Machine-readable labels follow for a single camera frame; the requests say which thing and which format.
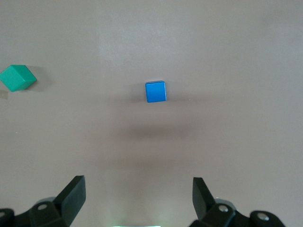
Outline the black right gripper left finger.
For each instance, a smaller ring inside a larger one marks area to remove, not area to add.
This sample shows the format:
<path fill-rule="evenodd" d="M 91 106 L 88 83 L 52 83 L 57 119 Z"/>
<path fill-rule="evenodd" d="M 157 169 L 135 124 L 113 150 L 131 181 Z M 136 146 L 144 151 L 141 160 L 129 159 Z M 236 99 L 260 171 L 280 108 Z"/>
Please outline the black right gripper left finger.
<path fill-rule="evenodd" d="M 75 176 L 52 201 L 41 201 L 22 214 L 16 215 L 12 209 L 1 208 L 0 225 L 2 227 L 69 227 L 85 200 L 85 177 Z"/>

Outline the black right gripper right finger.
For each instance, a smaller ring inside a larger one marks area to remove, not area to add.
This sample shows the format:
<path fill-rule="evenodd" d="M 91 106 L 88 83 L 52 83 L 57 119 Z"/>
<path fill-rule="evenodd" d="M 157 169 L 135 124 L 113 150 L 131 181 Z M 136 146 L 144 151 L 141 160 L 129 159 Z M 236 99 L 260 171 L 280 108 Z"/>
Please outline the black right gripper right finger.
<path fill-rule="evenodd" d="M 215 199 L 201 177 L 193 178 L 192 201 L 197 215 L 191 227 L 283 227 L 284 223 L 273 213 L 254 210 L 242 215 L 226 200 Z"/>

